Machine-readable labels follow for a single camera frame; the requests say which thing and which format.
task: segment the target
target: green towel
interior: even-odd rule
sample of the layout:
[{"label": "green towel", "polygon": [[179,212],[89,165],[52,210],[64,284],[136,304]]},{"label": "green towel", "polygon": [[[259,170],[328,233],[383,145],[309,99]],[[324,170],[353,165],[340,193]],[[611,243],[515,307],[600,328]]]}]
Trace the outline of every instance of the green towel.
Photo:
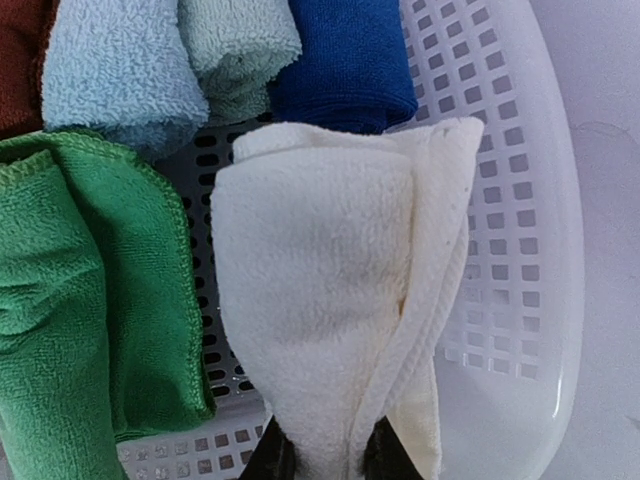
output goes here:
[{"label": "green towel", "polygon": [[0,167],[0,231],[0,437],[16,480],[126,479],[103,264],[46,150]]},{"label": "green towel", "polygon": [[117,440],[201,425],[214,406],[202,368],[202,320],[180,197],[135,152],[96,135],[6,140],[0,161],[47,149],[105,264]]}]

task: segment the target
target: dark red towel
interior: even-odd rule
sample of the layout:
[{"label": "dark red towel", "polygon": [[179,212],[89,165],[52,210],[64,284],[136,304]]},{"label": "dark red towel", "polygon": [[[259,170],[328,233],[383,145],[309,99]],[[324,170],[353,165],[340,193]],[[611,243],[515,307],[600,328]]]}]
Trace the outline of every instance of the dark red towel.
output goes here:
[{"label": "dark red towel", "polygon": [[52,0],[0,0],[0,140],[40,130],[40,78]]}]

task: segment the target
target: folded towel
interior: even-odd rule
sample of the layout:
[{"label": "folded towel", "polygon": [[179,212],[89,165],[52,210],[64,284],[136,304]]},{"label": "folded towel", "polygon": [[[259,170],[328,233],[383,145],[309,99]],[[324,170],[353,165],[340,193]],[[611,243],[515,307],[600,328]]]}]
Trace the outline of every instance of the folded towel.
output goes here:
[{"label": "folded towel", "polygon": [[0,0],[0,140],[42,128],[34,62],[51,0]]},{"label": "folded towel", "polygon": [[208,117],[178,0],[61,0],[42,80],[47,130],[89,127],[157,160]]},{"label": "folded towel", "polygon": [[179,0],[191,65],[211,101],[211,123],[267,111],[267,82],[302,51],[287,0]]},{"label": "folded towel", "polygon": [[78,133],[0,143],[49,150],[105,264],[111,403],[118,440],[188,430],[212,416],[202,320],[180,197],[126,147]]},{"label": "folded towel", "polygon": [[481,133],[475,119],[382,137],[274,125],[218,174],[225,332],[301,479],[359,478],[374,425],[432,361]]},{"label": "folded towel", "polygon": [[98,248],[46,150],[0,166],[0,199],[0,438],[12,478],[125,480]]},{"label": "folded towel", "polygon": [[271,89],[276,118],[381,133],[418,104],[398,0],[291,0],[304,54]]}]

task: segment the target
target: blue microfiber cloth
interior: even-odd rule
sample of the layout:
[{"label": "blue microfiber cloth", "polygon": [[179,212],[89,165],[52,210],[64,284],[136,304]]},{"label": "blue microfiber cloth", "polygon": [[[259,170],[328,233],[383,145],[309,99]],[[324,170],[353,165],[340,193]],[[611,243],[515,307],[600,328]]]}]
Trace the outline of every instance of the blue microfiber cloth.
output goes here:
[{"label": "blue microfiber cloth", "polygon": [[398,0],[290,0],[303,54],[271,89],[278,120],[381,133],[418,104]]},{"label": "blue microfiber cloth", "polygon": [[62,0],[42,83],[47,130],[92,128],[151,161],[187,144],[209,116],[178,0]]}]

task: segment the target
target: white plastic basket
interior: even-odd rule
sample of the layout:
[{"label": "white plastic basket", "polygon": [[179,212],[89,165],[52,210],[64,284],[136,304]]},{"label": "white plastic basket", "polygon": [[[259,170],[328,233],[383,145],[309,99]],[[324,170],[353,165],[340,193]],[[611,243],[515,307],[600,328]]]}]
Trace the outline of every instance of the white plastic basket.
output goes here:
[{"label": "white plastic basket", "polygon": [[[421,105],[408,126],[463,115],[488,124],[469,210],[469,261],[436,352],[441,480],[538,479],[571,414],[584,303],[578,182],[553,67],[526,1],[401,3]],[[261,399],[222,330],[209,235],[215,174],[231,162],[232,141],[257,126],[204,130],[159,165],[192,226],[219,408],[196,431],[121,444],[132,479],[235,479],[262,432]],[[0,480],[10,478],[3,468],[0,460]]]}]

